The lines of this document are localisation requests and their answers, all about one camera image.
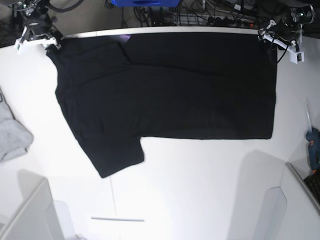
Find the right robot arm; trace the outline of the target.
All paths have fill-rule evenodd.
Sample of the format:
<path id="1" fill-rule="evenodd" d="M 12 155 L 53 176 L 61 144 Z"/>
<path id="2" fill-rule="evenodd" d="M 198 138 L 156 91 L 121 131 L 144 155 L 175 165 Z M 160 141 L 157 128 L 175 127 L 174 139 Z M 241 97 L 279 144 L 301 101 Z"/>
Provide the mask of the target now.
<path id="1" fill-rule="evenodd" d="M 46 50 L 60 50 L 63 35 L 53 26 L 49 8 L 42 0 L 21 0 L 12 4 L 15 14 L 20 14 L 23 30 L 14 47 L 21 52 L 24 47 L 41 45 Z"/>

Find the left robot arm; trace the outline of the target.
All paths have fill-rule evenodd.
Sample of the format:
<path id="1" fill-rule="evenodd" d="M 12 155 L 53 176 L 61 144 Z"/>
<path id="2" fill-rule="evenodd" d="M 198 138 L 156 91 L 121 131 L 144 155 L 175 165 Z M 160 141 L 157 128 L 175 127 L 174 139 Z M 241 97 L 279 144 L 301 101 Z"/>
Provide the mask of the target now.
<path id="1" fill-rule="evenodd" d="M 320 38 L 320 2 L 318 0 L 258 0 L 261 19 L 258 38 L 293 53 L 302 48 L 303 36 Z"/>

